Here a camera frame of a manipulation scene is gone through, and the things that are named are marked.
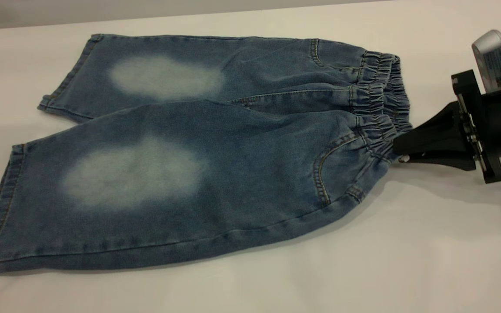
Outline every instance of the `white surface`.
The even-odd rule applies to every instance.
[[[320,37],[402,58],[411,120],[454,100],[501,1],[417,0],[0,30],[0,176],[10,145],[73,124],[36,110],[92,33]],[[0,313],[501,313],[501,183],[395,166],[352,214],[307,236],[159,269],[0,276]]]
[[[383,0],[0,0],[0,28]]]

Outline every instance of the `gray wall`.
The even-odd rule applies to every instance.
[[[0,0],[0,28],[376,0]]]

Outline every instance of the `elastic waistband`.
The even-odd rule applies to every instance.
[[[353,113],[365,144],[382,158],[395,161],[398,156],[392,152],[392,141],[412,129],[399,57],[365,52],[351,95]]]

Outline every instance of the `faded knee patch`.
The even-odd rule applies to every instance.
[[[124,93],[163,101],[211,97],[224,83],[221,69],[181,63],[165,56],[122,60],[111,69],[110,79]]]
[[[147,200],[179,200],[198,190],[206,164],[181,146],[145,137],[92,151],[67,172],[65,194],[79,206],[136,209]]]

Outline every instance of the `shorts leg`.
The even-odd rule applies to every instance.
[[[393,121],[194,101],[16,145],[0,186],[0,273],[155,266],[308,233],[384,175]]]
[[[96,34],[38,108],[84,122],[147,103],[206,99],[247,105],[257,95],[345,93],[357,82],[364,53],[318,39]]]

